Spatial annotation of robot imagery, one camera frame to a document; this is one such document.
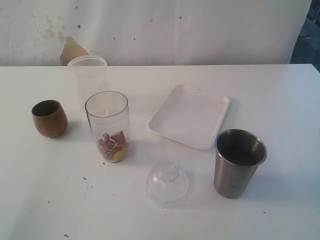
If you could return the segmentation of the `brown wooden cup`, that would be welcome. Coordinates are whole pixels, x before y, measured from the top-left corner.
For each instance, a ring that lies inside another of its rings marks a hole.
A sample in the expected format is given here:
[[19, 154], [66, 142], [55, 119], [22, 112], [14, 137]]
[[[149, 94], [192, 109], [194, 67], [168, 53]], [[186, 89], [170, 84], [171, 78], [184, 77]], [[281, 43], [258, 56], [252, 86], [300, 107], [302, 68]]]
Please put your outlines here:
[[67, 129], [67, 115], [57, 100], [43, 100], [33, 106], [31, 113], [36, 130], [45, 137], [58, 137]]

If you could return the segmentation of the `clear plastic shaker cup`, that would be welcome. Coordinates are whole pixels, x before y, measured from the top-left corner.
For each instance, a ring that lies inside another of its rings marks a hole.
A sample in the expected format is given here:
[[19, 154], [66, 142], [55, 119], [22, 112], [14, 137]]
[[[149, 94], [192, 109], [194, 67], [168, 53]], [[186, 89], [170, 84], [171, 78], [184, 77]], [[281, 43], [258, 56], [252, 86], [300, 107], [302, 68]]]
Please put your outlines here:
[[119, 131], [123, 131], [130, 145], [129, 101], [123, 93], [117, 91], [96, 93], [86, 101], [85, 111], [97, 149], [97, 140], [102, 138], [104, 133], [113, 135]]

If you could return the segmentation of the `brown cardboard piece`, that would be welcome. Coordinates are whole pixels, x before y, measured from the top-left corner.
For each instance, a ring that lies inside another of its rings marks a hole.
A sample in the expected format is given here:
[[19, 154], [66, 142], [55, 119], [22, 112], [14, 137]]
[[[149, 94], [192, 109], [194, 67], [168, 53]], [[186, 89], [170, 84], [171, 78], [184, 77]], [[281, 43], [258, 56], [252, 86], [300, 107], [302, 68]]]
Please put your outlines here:
[[67, 66], [70, 61], [75, 58], [86, 56], [89, 53], [78, 44], [72, 37], [67, 36], [65, 38], [64, 48], [60, 55], [60, 63], [62, 66]]

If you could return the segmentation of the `clear dome shaker lid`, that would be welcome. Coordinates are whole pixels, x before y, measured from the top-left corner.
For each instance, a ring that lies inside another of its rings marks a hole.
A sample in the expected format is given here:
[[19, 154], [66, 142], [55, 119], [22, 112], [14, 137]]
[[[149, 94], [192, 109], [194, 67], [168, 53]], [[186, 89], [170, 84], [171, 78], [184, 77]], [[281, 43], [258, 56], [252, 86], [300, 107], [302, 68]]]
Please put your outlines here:
[[150, 170], [146, 192], [161, 208], [176, 208], [188, 198], [189, 178], [176, 162], [163, 161]]

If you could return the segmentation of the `stainless steel cup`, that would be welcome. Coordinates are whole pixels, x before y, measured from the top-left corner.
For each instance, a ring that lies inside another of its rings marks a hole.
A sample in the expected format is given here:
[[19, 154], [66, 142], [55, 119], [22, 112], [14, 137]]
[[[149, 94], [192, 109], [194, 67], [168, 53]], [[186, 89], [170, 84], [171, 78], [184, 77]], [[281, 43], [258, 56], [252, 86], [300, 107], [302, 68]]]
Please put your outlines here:
[[237, 199], [266, 160], [267, 148], [249, 131], [227, 129], [217, 135], [215, 150], [214, 188], [225, 198]]

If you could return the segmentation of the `wooden blocks and coins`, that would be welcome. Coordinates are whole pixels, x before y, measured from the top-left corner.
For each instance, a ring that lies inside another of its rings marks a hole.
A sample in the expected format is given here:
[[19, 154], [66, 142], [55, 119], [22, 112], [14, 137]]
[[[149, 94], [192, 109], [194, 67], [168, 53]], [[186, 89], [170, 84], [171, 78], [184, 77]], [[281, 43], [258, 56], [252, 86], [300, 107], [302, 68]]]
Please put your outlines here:
[[112, 135], [104, 133], [96, 144], [104, 159], [111, 163], [123, 161], [129, 148], [129, 141], [122, 130]]

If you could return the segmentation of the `white rectangular tray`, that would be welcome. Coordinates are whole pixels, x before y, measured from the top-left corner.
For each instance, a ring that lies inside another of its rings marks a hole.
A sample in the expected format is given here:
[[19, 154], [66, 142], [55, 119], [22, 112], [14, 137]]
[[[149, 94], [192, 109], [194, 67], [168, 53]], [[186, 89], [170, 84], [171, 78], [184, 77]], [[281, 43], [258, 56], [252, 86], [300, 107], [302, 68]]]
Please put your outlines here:
[[205, 151], [213, 147], [230, 103], [223, 94], [180, 84], [146, 127], [156, 135]]

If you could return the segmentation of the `translucent plastic container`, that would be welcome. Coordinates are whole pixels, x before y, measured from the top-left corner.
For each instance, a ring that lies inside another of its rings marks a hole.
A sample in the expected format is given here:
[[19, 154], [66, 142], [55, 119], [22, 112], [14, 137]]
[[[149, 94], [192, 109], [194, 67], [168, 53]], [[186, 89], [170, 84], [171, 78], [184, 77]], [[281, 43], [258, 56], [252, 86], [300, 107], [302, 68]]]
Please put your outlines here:
[[84, 112], [86, 101], [94, 94], [108, 91], [108, 65], [104, 58], [98, 55], [83, 55], [71, 60], [67, 67], [75, 79], [77, 101]]

